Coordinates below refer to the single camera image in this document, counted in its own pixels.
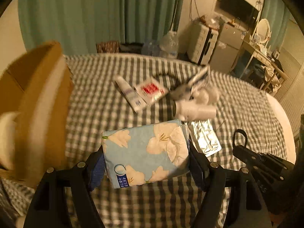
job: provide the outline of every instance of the tissue pack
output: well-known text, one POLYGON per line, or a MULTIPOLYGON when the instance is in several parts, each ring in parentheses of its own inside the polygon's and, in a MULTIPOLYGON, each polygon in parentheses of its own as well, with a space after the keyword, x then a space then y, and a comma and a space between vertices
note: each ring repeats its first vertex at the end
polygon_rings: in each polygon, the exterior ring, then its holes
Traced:
POLYGON ((102 148, 114 188, 161 181, 189 171, 188 137, 178 119, 104 132, 102 148))

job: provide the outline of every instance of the television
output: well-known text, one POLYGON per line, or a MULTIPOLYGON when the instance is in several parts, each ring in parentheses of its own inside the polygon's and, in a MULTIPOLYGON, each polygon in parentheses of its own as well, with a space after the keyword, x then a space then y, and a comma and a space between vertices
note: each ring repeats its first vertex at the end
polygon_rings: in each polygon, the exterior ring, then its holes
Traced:
POLYGON ((246 23, 249 27, 255 25, 259 13, 255 7, 245 0, 221 0, 219 7, 240 21, 246 23))

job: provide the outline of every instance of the curtain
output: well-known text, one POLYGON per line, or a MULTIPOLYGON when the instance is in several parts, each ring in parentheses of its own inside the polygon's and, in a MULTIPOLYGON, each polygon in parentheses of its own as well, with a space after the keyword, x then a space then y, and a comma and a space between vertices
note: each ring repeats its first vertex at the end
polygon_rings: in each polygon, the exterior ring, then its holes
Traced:
POLYGON ((96 53, 96 43, 159 40, 170 28, 174 8, 177 30, 183 0, 18 0, 19 22, 27 50, 48 40, 64 54, 96 53))
POLYGON ((269 21, 272 34, 268 46, 273 51, 282 45, 290 12, 282 0, 264 0, 261 18, 269 21))

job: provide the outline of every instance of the round mirror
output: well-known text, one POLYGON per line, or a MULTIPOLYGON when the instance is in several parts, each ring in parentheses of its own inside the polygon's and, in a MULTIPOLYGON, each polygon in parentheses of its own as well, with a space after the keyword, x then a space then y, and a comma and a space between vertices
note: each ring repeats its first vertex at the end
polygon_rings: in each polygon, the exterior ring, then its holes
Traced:
POLYGON ((267 19, 261 19, 256 26, 256 34, 260 36, 260 44, 267 42, 270 36, 270 25, 267 19))

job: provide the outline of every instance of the brown cardboard flap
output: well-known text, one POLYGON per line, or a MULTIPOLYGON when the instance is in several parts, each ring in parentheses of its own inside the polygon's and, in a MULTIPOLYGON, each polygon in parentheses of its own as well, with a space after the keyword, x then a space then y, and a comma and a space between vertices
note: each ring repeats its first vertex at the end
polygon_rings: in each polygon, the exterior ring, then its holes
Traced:
POLYGON ((7 72, 0 79, 0 116, 4 112, 14 112, 23 96, 23 90, 16 80, 7 72))
POLYGON ((23 90, 26 89, 37 66, 41 63, 43 58, 47 55, 48 51, 55 44, 56 42, 50 42, 44 45, 40 45, 15 60, 9 66, 7 72, 16 79, 23 90))
POLYGON ((70 72, 60 44, 48 48, 24 91, 16 126, 15 177, 35 186, 48 167, 66 168, 70 72))
POLYGON ((23 180, 17 180, 14 177, 14 173, 11 170, 0 169, 0 177, 4 177, 5 179, 13 180, 14 182, 17 182, 17 183, 20 183, 20 184, 24 184, 23 180))

